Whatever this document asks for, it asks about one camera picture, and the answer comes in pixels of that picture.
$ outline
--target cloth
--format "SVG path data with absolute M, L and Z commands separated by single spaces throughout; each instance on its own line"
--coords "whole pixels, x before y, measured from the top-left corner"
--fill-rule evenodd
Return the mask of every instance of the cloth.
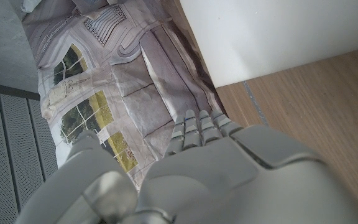
M 155 18 L 150 4 L 128 0 L 81 9 L 80 0 L 74 2 L 49 0 L 40 6 L 65 6 L 58 16 L 40 7 L 24 24 L 58 167 L 78 135 L 93 130 L 140 189 L 150 166 L 162 158 L 177 115 L 218 109 L 219 99 L 200 78 L 180 36 Z M 76 8 L 98 16 L 82 16 Z

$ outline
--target white wall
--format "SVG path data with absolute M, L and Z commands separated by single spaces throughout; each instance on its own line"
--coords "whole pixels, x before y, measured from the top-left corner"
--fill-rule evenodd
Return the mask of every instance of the white wall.
M 358 0 L 180 0 L 216 87 L 358 49 Z

